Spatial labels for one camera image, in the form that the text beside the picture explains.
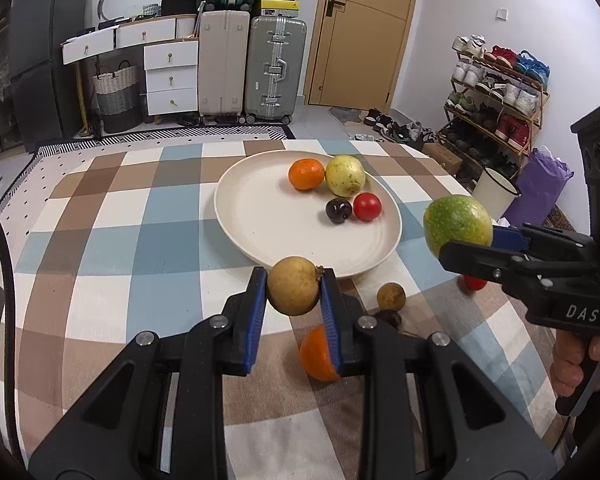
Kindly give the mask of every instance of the drawer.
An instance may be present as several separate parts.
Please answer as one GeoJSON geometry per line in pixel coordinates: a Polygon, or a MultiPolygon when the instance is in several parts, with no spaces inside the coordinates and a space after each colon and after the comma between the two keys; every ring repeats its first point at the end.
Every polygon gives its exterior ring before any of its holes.
{"type": "Polygon", "coordinates": [[[144,69],[198,64],[197,41],[171,41],[144,48],[144,69]]]}
{"type": "Polygon", "coordinates": [[[198,89],[163,90],[147,92],[146,102],[149,115],[193,112],[198,110],[198,89]]]}
{"type": "Polygon", "coordinates": [[[116,29],[112,27],[104,28],[103,30],[90,32],[69,43],[65,43],[62,46],[62,62],[68,64],[79,59],[84,59],[85,57],[110,52],[113,50],[113,35],[115,31],[116,29]]]}
{"type": "Polygon", "coordinates": [[[173,40],[176,36],[176,19],[143,20],[120,25],[116,33],[116,48],[173,40]]]}
{"type": "Polygon", "coordinates": [[[176,68],[156,68],[146,72],[146,91],[181,90],[198,87],[197,66],[177,66],[176,68]]]}

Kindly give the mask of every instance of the cord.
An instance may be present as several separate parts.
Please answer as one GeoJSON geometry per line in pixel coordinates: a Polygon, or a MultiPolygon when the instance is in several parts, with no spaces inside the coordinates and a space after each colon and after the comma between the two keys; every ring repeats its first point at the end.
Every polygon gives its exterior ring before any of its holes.
{"type": "Polygon", "coordinates": [[[571,417],[568,416],[567,420],[564,423],[564,427],[562,428],[562,431],[560,432],[560,436],[558,437],[558,440],[556,441],[554,448],[551,450],[551,453],[555,454],[555,452],[560,447],[560,444],[562,443],[562,440],[564,439],[564,436],[567,433],[567,428],[569,427],[570,422],[571,422],[571,417]]]}
{"type": "Polygon", "coordinates": [[[15,405],[15,355],[16,347],[16,293],[13,283],[13,266],[7,237],[0,224],[0,268],[4,288],[4,416],[6,420],[7,440],[11,453],[24,467],[24,459],[18,441],[15,405]]]}

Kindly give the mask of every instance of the plaid tablecloth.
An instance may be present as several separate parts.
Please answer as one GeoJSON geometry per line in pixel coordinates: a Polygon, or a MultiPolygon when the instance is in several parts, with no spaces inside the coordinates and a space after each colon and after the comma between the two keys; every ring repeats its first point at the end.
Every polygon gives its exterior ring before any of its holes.
{"type": "MultiPolygon", "coordinates": [[[[559,426],[547,379],[551,332],[526,323],[524,307],[496,285],[462,293],[426,247],[426,206],[466,193],[435,161],[388,142],[253,140],[97,156],[56,186],[15,269],[16,398],[27,454],[137,332],[186,332],[244,291],[254,263],[220,228],[214,190],[238,160],[284,149],[352,154],[398,203],[396,251],[343,280],[343,292],[373,310],[378,288],[400,283],[405,330],[447,332],[541,436],[559,426]]],[[[355,477],[362,382],[307,377],[298,346],[318,323],[318,309],[290,319],[268,306],[252,374],[225,378],[228,462],[237,479],[355,477]]]]}

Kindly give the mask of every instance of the orange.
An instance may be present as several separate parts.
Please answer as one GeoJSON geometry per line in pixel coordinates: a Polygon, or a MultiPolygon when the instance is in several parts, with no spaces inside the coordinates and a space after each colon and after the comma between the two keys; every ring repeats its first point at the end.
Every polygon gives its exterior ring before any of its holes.
{"type": "Polygon", "coordinates": [[[314,158],[296,160],[289,168],[289,182],[298,191],[308,191],[320,186],[324,180],[324,166],[314,158]]]}
{"type": "Polygon", "coordinates": [[[332,383],[340,378],[331,364],[324,325],[317,326],[304,336],[300,345],[300,364],[311,377],[323,383],[332,383]]]}

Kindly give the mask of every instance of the purple plastic bag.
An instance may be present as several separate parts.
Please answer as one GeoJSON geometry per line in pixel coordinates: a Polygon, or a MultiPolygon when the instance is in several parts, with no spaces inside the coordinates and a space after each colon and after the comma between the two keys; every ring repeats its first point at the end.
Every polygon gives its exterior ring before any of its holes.
{"type": "Polygon", "coordinates": [[[573,171],[553,158],[547,148],[534,148],[516,181],[521,195],[511,203],[504,217],[516,227],[525,222],[542,224],[572,176],[573,171]]]}

